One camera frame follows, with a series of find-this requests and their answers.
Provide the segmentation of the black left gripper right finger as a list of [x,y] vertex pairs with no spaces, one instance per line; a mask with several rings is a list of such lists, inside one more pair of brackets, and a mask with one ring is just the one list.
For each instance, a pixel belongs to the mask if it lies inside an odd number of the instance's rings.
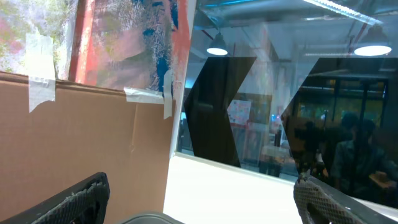
[[294,200],[305,224],[396,222],[305,172],[299,175],[294,185]]

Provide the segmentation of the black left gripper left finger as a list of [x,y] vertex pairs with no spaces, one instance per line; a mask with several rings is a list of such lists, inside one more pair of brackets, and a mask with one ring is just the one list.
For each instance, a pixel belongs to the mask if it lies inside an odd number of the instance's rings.
[[97,172],[1,224],[102,224],[109,197],[107,175]]

